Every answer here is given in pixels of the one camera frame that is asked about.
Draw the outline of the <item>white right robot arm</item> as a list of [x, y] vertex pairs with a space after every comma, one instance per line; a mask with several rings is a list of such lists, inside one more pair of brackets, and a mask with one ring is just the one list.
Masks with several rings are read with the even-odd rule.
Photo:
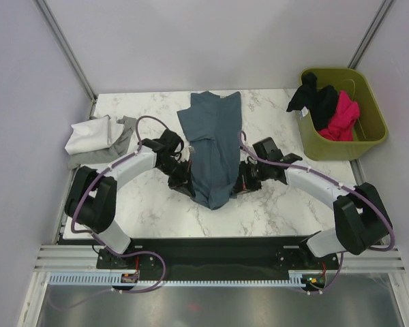
[[[239, 164], [233, 192], [258, 191], [262, 182], [272, 180], [295, 187], [321, 201], [333, 211], [334, 226], [308, 236], [300, 244], [298, 257], [306, 268], [314, 268], [323, 257], [335, 253], [359, 255], [366, 250], [390, 251], [395, 244], [393, 225], [377, 189], [370, 183], [346, 185], [310, 167], [302, 157], [284, 155], [272, 138], [265, 138]], [[390, 243], [379, 247], [388, 236]]]

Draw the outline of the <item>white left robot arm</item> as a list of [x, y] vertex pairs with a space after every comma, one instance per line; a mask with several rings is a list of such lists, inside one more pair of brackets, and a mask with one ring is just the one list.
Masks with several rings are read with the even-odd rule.
[[65, 203], [65, 214], [75, 224], [86, 227], [102, 245], [113, 251], [112, 260], [121, 268], [128, 268], [136, 260], [130, 247], [131, 238], [115, 221], [117, 193], [140, 174], [158, 169], [168, 176], [168, 187], [190, 198], [195, 197], [191, 178], [191, 162], [180, 160], [184, 142], [167, 129], [157, 139], [144, 139], [127, 155], [104, 168], [81, 166], [74, 177]]

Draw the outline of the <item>blue-grey t-shirt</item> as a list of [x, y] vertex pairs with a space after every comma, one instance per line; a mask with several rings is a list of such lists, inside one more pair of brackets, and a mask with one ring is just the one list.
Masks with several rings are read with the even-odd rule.
[[194, 201], [216, 210], [230, 199], [239, 175], [241, 94], [192, 93], [190, 107], [177, 112], [190, 153]]

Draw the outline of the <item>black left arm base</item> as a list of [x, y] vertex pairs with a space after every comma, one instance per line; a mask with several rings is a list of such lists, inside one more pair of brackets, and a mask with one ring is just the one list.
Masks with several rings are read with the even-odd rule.
[[104, 270], [156, 270], [162, 268], [162, 264], [156, 255], [150, 251], [142, 251], [139, 255], [120, 257], [107, 249], [101, 249], [97, 257], [96, 268]]

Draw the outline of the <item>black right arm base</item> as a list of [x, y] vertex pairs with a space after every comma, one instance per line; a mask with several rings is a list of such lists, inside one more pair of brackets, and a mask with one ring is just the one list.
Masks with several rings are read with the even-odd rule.
[[339, 266], [336, 254], [317, 258], [296, 245], [278, 247], [275, 256], [277, 265], [286, 270], [333, 270]]

